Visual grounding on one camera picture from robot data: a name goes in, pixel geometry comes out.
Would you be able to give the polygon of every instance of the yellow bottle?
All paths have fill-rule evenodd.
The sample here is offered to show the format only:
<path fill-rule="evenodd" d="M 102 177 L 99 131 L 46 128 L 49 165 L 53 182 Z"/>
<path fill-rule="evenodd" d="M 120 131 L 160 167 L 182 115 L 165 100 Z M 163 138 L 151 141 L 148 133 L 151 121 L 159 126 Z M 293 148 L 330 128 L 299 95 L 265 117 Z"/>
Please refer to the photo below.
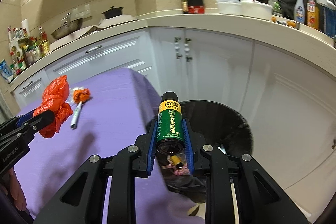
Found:
<path fill-rule="evenodd" d="M 316 28 L 315 0 L 308 0 L 307 2 L 307 25 Z"/>

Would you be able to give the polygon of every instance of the cabinet door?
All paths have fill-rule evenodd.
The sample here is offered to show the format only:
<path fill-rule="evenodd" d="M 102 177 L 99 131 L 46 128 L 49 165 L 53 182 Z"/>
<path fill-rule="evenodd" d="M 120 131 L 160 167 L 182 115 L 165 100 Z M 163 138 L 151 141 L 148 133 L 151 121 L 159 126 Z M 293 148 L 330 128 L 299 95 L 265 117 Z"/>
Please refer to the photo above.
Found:
<path fill-rule="evenodd" d="M 249 77 L 252 40 L 186 30 L 189 54 L 187 66 L 190 100 L 209 100 L 240 111 Z"/>
<path fill-rule="evenodd" d="M 254 158 L 282 188 L 296 183 L 331 153 L 335 90 L 334 80 L 310 65 L 255 45 L 241 114 L 252 129 Z"/>
<path fill-rule="evenodd" d="M 45 70 L 41 70 L 19 85 L 13 91 L 19 107 L 22 109 L 32 102 L 41 100 L 42 93 L 49 83 Z"/>
<path fill-rule="evenodd" d="M 145 76 L 158 89 L 153 49 L 145 30 L 107 38 L 79 49 L 46 69 L 50 79 L 67 75 L 75 84 L 110 69 L 131 68 Z"/>
<path fill-rule="evenodd" d="M 160 95 L 173 91 L 178 95 L 180 102 L 187 100 L 185 59 L 184 56 L 177 58 L 177 52 L 184 54 L 183 29 L 151 28 L 150 34 L 160 82 Z"/>
<path fill-rule="evenodd" d="M 336 153 L 316 170 L 286 189 L 310 223 L 321 215 L 336 192 Z"/>

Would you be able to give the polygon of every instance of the table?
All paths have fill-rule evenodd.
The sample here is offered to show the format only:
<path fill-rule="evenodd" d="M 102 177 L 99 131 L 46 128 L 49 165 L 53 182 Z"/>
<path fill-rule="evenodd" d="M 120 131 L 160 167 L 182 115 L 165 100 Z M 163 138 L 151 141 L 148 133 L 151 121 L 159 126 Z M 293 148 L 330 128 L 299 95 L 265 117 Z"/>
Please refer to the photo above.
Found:
<path fill-rule="evenodd" d="M 161 101 L 144 76 L 127 68 L 106 71 L 72 88 L 75 86 L 88 88 L 92 96 L 82 107 L 77 128 L 70 129 L 70 117 L 53 138 L 35 134 L 30 152 L 14 167 L 33 217 L 90 155 L 108 157 L 134 144 L 137 136 L 146 132 L 145 125 L 157 113 Z M 40 103 L 32 103 L 19 114 Z M 157 164 L 148 179 L 135 179 L 135 203 L 138 224 L 204 223 L 200 217 L 187 216 L 187 210 L 195 204 L 167 190 Z"/>

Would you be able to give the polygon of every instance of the cabinet handle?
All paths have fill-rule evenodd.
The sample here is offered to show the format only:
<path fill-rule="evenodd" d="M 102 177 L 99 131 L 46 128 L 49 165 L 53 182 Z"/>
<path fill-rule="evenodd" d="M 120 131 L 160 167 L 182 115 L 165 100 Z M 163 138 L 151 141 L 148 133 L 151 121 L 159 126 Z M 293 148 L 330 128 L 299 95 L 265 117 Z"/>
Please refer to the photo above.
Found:
<path fill-rule="evenodd" d="M 27 85 L 24 85 L 22 87 L 22 90 L 26 89 L 27 87 L 29 87 L 31 84 L 33 83 L 33 81 L 31 80 Z"/>
<path fill-rule="evenodd" d="M 180 54 L 180 45 L 179 45 L 180 40 L 181 40 L 181 37 L 174 37 L 176 59 L 180 59 L 180 57 L 182 57 L 182 54 Z"/>
<path fill-rule="evenodd" d="M 190 47 L 189 47 L 189 42 L 191 41 L 190 38 L 186 38 L 184 40 L 184 52 L 185 52 L 185 59 L 187 62 L 191 61 L 193 58 L 190 56 Z"/>
<path fill-rule="evenodd" d="M 96 46 L 96 47 L 93 47 L 93 48 L 91 48 L 91 49 L 87 50 L 85 53 L 89 53 L 89 52 L 96 51 L 96 50 L 97 50 L 97 49 L 99 49 L 99 48 L 101 48 L 101 45 L 99 45 L 99 46 Z"/>

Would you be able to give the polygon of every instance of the white bowl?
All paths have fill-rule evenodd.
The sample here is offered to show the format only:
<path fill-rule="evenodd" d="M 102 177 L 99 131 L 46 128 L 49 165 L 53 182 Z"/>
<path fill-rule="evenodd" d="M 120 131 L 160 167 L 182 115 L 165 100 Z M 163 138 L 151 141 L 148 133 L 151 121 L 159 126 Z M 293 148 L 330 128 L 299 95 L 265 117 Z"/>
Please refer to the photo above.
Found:
<path fill-rule="evenodd" d="M 246 17 L 270 20 L 272 17 L 272 6 L 258 1 L 241 0 L 241 15 Z"/>

